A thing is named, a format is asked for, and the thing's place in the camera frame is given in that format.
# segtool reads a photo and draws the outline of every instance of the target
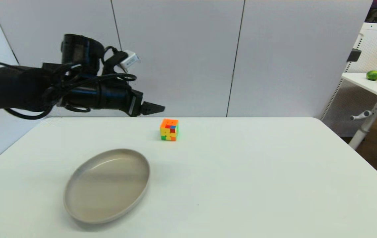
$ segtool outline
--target beige plate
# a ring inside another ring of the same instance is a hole
[[[73,173],[65,189],[65,208],[85,223],[115,220],[137,205],[149,177],[150,166],[142,154],[130,149],[106,151]]]

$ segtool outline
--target white desk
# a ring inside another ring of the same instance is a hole
[[[357,86],[370,91],[371,93],[377,95],[377,81],[371,81],[366,79],[366,74],[359,73],[343,73],[341,76],[343,80],[347,80]],[[356,149],[362,140],[365,138],[366,134],[369,132],[372,124],[377,119],[377,103],[372,109],[373,115],[369,116],[359,130],[355,133],[349,145]]]
[[[375,238],[377,172],[317,119],[50,118],[0,156],[0,237]],[[150,187],[129,214],[77,225],[62,196],[93,155],[131,148]]]

